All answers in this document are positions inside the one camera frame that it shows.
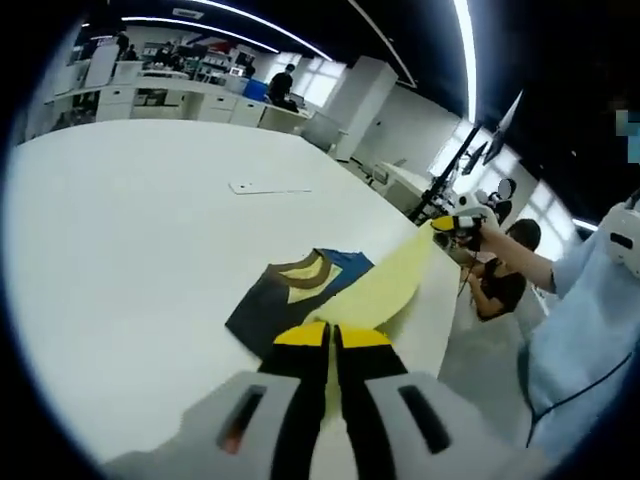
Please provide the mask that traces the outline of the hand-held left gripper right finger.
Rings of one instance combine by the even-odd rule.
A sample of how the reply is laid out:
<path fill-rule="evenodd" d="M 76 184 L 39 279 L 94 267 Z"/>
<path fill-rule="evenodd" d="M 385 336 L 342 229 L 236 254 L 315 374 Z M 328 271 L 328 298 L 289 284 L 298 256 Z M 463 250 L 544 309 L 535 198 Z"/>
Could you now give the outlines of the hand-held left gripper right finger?
<path fill-rule="evenodd" d="M 341 409 L 361 479 L 501 479 L 516 456 L 480 412 L 407 370 L 376 330 L 334 329 Z"/>

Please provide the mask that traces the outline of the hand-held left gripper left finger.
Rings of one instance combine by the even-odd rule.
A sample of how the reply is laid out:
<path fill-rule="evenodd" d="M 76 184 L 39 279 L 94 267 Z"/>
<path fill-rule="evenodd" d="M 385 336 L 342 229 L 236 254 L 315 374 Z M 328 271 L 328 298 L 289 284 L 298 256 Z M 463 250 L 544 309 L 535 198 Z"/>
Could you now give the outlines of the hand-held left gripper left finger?
<path fill-rule="evenodd" d="M 280 334 L 255 371 L 233 375 L 182 415 L 159 447 L 104 464 L 108 479 L 306 479 L 325 413 L 330 327 Z"/>

